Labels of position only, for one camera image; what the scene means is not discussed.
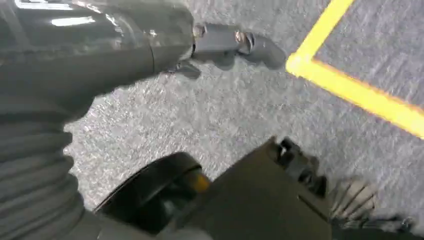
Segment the yellow line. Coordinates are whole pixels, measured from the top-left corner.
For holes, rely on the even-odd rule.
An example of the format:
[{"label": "yellow line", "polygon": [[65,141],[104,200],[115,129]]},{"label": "yellow line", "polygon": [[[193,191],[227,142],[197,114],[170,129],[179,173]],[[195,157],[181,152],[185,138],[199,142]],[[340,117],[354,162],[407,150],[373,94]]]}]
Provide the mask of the yellow line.
[{"label": "yellow line", "polygon": [[326,38],[343,17],[354,0],[333,0],[319,17],[309,34],[297,49],[297,54],[312,59]]},{"label": "yellow line", "polygon": [[301,73],[303,78],[424,139],[424,111],[419,107],[317,60],[305,61],[301,65],[302,69],[307,69]]},{"label": "yellow line", "polygon": [[285,66],[287,72],[303,77],[424,139],[424,110],[313,59],[353,1],[330,2],[299,49],[288,58]]}]

